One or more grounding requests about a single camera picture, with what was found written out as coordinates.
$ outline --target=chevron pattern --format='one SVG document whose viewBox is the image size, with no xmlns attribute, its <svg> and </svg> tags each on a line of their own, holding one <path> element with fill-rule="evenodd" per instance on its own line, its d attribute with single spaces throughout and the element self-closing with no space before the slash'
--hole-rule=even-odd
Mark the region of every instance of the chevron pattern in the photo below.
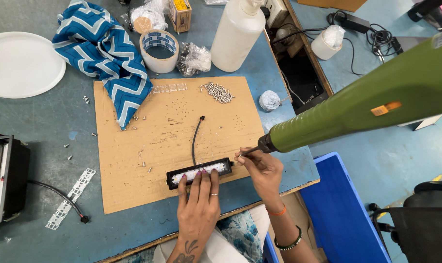
<svg viewBox="0 0 442 263">
<path fill-rule="evenodd" d="M 55 51 L 71 66 L 104 83 L 125 129 L 153 85 L 129 35 L 109 12 L 83 0 L 72 0 L 57 16 Z"/>
</svg>

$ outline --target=green bangle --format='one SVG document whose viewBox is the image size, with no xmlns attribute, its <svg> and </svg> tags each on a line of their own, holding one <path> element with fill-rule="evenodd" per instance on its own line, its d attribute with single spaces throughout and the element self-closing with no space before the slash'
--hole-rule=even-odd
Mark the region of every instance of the green bangle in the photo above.
<svg viewBox="0 0 442 263">
<path fill-rule="evenodd" d="M 289 250 L 289 249 L 292 249 L 300 242 L 300 240 L 302 239 L 302 230 L 298 226 L 297 226 L 297 228 L 299 229 L 299 237 L 297 237 L 297 240 L 295 240 L 294 243 L 292 243 L 291 245 L 288 245 L 288 246 L 285 246 L 285 247 L 280 246 L 280 245 L 278 245 L 278 242 L 276 241 L 276 237 L 275 237 L 275 245 L 276 245 L 277 248 L 279 248 L 279 250 Z"/>
</svg>

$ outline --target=cardboard box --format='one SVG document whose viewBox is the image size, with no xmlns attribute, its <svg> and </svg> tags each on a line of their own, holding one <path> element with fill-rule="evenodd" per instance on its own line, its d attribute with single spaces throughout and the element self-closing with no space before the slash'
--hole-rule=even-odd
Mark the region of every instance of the cardboard box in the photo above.
<svg viewBox="0 0 442 263">
<path fill-rule="evenodd" d="M 191 7 L 188 0 L 171 0 L 171 22 L 175 32 L 190 29 Z"/>
<path fill-rule="evenodd" d="M 335 8 L 355 12 L 367 0 L 297 0 L 297 3 L 321 8 Z"/>
</svg>

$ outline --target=ball of thread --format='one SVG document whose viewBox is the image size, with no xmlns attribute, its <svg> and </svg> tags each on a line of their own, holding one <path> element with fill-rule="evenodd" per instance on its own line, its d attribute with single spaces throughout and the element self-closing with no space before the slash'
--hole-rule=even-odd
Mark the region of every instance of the ball of thread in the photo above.
<svg viewBox="0 0 442 263">
<path fill-rule="evenodd" d="M 279 107 L 279 96 L 276 92 L 272 90 L 267 90 L 263 92 L 263 94 L 260 96 L 260 106 L 265 111 L 272 111 L 276 110 Z"/>
</svg>

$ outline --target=tattoo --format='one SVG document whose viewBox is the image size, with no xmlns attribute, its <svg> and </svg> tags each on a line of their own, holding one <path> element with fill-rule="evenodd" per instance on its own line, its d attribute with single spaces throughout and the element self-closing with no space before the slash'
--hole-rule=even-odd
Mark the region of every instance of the tattoo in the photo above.
<svg viewBox="0 0 442 263">
<path fill-rule="evenodd" d="M 176 258 L 176 260 L 173 261 L 173 263 L 193 263 L 193 260 L 195 259 L 195 255 L 190 254 L 195 248 L 198 248 L 198 246 L 194 247 L 195 243 L 198 240 L 194 240 L 188 245 L 188 241 L 185 242 L 185 254 L 180 253 L 179 256 Z"/>
</svg>

